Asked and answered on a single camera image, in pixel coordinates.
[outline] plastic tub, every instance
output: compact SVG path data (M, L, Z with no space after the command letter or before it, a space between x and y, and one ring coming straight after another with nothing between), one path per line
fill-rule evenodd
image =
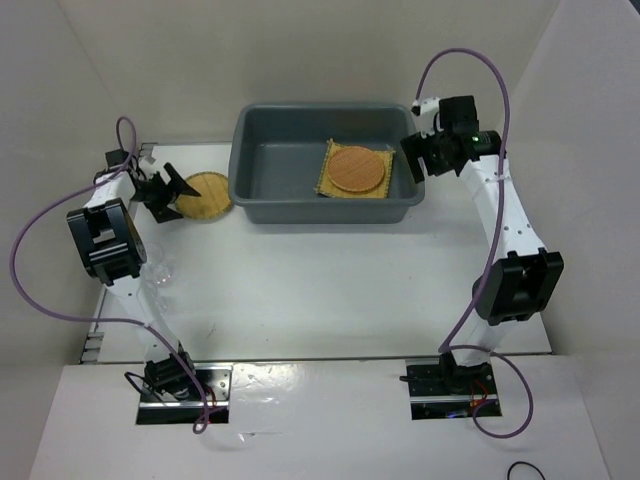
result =
M400 105L256 104L242 110L233 136L229 194L254 223L396 223L424 198L400 139L415 132ZM327 141L394 149L388 198L341 199L315 187Z

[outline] purple cable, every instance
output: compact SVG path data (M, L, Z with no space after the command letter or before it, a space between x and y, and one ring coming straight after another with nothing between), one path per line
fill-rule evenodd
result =
M66 201L71 200L71 199L73 199L73 198L75 198L75 197L77 197L79 195L82 195L83 193L91 192L91 191L95 190L96 188L107 184L108 182L113 180L115 177L117 177L120 173L125 171L125 169L129 166L129 163L131 163L131 159L133 158L134 151L136 149L138 141L137 141L136 127L128 117L124 117L123 116L123 117L118 118L118 121L116 122L116 132L119 134L119 132L120 132L120 124L123 121L127 122L131 126L131 133L132 133L132 137L133 138L132 138L132 141L131 141L131 148L129 149L129 155L127 156L125 162L120 166L120 168L118 168L118 170L116 170L114 172L114 174L111 175L106 180L104 180L104 181L102 181L100 183L96 183L94 185L90 185L88 187L85 187L85 188L83 188L81 190L78 190L77 192L70 193L69 195L66 195L66 196L62 197L61 199L56 200L51 205L45 207L40 212L36 213L33 216L33 218L31 218L31 220L29 220L27 222L27 224L22 228L22 230L20 230L20 232L18 233L15 241L13 242L13 246L11 247L11 254L9 256L9 274L11 276L11 281L13 282L13 285L16 288L16 290L18 291L18 293L20 294L20 296L29 305L31 305L33 308L38 310L40 313L43 313L43 314L48 315L48 316L53 317L53 318L57 318L59 320L65 320L67 322L93 323L95 321L95 319L91 318L91 317L76 317L76 316L73 316L73 315L66 315L64 313L54 312L53 310L49 310L48 308L44 307L43 305L40 305L37 301L35 301L26 292L26 290L24 289L24 287L20 283L20 280L18 279L18 275L17 275L17 272L16 272L16 257L18 255L18 249L20 248L20 243L24 239L24 237L27 234L27 232L29 231L29 229L40 218L42 218L44 215L46 215L47 213L49 213L51 210L53 210L54 208L58 207L59 205L62 205ZM156 337L160 341L160 343L162 343L165 347L167 347L167 350L169 350L169 353L171 353L171 355L173 355L173 357L176 359L178 364L187 373L187 375L189 376L189 379L196 386L196 389L198 390L198 393L200 394L200 397L202 398L203 414L193 424L193 433L199 434L199 433L204 432L206 430L206 428L207 428L208 423L209 423L209 413L210 413L209 404L207 402L207 395L205 394L204 389L200 385L200 382L198 381L196 376L193 374L193 372L191 371L189 366L180 358L180 356L178 355L178 352L176 352L176 350L162 336L162 334L160 334L160 332L155 330L153 327L145 325L144 322L141 322L140 320L133 320L131 318L101 318L100 322L104 322L104 323L127 323L129 325L135 325L137 327L142 327L142 328L148 330L154 337Z
M445 55L448 55L450 53L466 53L467 55L471 55L472 57L477 58L478 60L483 62L487 67L489 67L489 69L495 75L496 80L498 81L498 85L500 86L500 91L502 92L502 99L504 101L504 126L502 128L502 143L500 144L500 151L498 152L498 178L502 178L502 174L504 172L504 159L505 159L507 138L509 136L509 123L511 121L511 108L509 106L509 92L507 91L507 85L505 84L504 79L502 78L502 75L498 71L498 68L493 64L491 60L489 60L489 58L487 58L485 55L481 54L480 52L476 52L475 50L472 50L470 48L448 48L446 50L441 51L440 53L436 54L436 56L434 56L425 67L424 72L422 73L422 78L420 78L420 83L418 84L418 91L416 92L416 100L420 101L420 95L422 94L422 87L424 85L424 81L427 78L427 74L431 70L431 67L433 66L433 64L439 58ZM498 250L498 242L500 240L500 232L502 230L503 216L504 216L504 183L503 181L499 181L498 182L498 213L496 215L496 226L493 230L493 240L491 241L491 247L489 248L489 255L487 256L487 261L485 263L484 270L482 272L482 277L480 278L480 283L478 284L478 288L476 289L475 294L471 298L471 302L469 302L469 305L467 306L466 310L460 317L460 320L458 320L458 322L455 324L455 326L451 330L451 333L447 335L447 337L442 342L442 345L440 345L440 347L438 348L438 352L440 353L446 353L453 350L466 350L466 349L486 352L504 361L516 372L516 375L518 375L518 377L522 381L522 384L524 385L525 390L527 391L527 397L529 399L529 413L527 415L527 419L518 429L514 430L511 433L506 433L506 434L492 433L486 430L484 427L482 427L478 422L478 419L476 418L476 415L480 410L480 408L487 405L487 403L489 402L485 402L477 406L473 410L473 422L476 424L478 429L485 435L488 435L493 438L499 438L499 439L515 437L516 435L519 435L520 433L522 433L531 423L531 419L533 418L533 395L531 393L531 388L529 387L527 380L524 378L524 375L522 375L522 372L518 369L518 367L516 367L515 364L504 355L491 352L491 350L477 346L477 345L451 346L451 342L453 341L454 337L460 332L460 330L462 329L462 326L465 324L465 322L468 320L469 316L475 309L476 305L478 304L478 301L480 300L480 296L482 295L482 292L487 285L487 281L489 279L489 273L491 272L491 266L493 265L493 260Z

